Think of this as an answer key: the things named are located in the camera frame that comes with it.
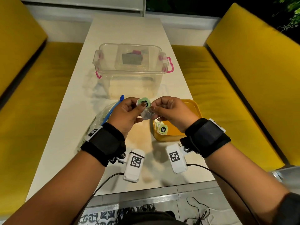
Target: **yellow sofa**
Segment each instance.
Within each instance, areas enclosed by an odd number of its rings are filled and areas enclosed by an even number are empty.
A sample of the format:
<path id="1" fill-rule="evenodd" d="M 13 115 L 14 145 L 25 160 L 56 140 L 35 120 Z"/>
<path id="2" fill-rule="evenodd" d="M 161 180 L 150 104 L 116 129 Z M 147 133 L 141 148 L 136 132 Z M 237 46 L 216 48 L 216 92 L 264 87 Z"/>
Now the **yellow sofa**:
<path id="1" fill-rule="evenodd" d="M 299 166 L 300 46 L 235 3 L 206 43 L 172 46 L 202 115 L 263 169 Z"/>
<path id="2" fill-rule="evenodd" d="M 82 44 L 47 42 L 20 0 L 0 14 L 1 217 L 25 202 Z"/>

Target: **dark background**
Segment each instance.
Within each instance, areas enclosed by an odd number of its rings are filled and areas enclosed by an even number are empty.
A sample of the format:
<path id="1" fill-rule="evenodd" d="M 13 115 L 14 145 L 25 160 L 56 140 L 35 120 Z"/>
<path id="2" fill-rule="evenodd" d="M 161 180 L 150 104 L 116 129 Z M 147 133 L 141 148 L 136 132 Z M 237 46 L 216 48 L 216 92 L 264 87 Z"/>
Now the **dark background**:
<path id="1" fill-rule="evenodd" d="M 146 10 L 161 13 L 177 13 L 201 16 L 222 17 L 236 2 L 275 29 L 289 23 L 294 12 L 284 11 L 285 5 L 276 0 L 147 0 Z M 300 27 L 289 28 L 282 32 L 300 44 Z"/>

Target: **person's left hand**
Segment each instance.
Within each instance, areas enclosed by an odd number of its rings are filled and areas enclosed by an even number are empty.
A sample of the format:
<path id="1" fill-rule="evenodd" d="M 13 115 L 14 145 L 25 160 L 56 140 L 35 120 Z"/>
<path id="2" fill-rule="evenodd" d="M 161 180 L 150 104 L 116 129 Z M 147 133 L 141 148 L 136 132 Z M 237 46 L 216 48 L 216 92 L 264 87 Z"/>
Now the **person's left hand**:
<path id="1" fill-rule="evenodd" d="M 118 129 L 126 139 L 129 131 L 135 123 L 142 122 L 143 119 L 138 117 L 146 107 L 146 103 L 137 104 L 138 98 L 129 97 L 120 102 L 113 110 L 108 119 L 108 123 Z"/>

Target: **person's right hand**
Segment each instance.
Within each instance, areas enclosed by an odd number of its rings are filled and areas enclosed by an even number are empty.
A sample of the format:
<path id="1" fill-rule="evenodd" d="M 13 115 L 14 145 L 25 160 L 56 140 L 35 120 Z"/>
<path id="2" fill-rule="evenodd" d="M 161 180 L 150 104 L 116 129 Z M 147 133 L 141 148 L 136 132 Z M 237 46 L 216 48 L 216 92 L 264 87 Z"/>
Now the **person's right hand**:
<path id="1" fill-rule="evenodd" d="M 153 120 L 159 117 L 158 121 L 169 121 L 182 133 L 199 119 L 180 98 L 176 97 L 160 97 L 151 103 L 150 109 L 155 113 L 152 116 Z"/>

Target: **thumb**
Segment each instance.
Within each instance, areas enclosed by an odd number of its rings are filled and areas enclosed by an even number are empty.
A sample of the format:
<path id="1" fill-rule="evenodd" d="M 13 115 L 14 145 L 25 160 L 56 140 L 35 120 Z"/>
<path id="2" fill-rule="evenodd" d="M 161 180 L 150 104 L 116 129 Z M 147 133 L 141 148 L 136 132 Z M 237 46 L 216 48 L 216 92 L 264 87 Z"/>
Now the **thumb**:
<path id="1" fill-rule="evenodd" d="M 157 114 L 158 116 L 163 116 L 165 118 L 170 118 L 170 110 L 160 107 L 160 106 L 151 106 L 150 110 Z"/>
<path id="2" fill-rule="evenodd" d="M 141 115 L 143 110 L 146 108 L 146 103 L 142 102 L 140 105 L 138 105 L 136 108 L 134 108 L 130 113 L 132 114 L 133 118 L 136 118 Z"/>

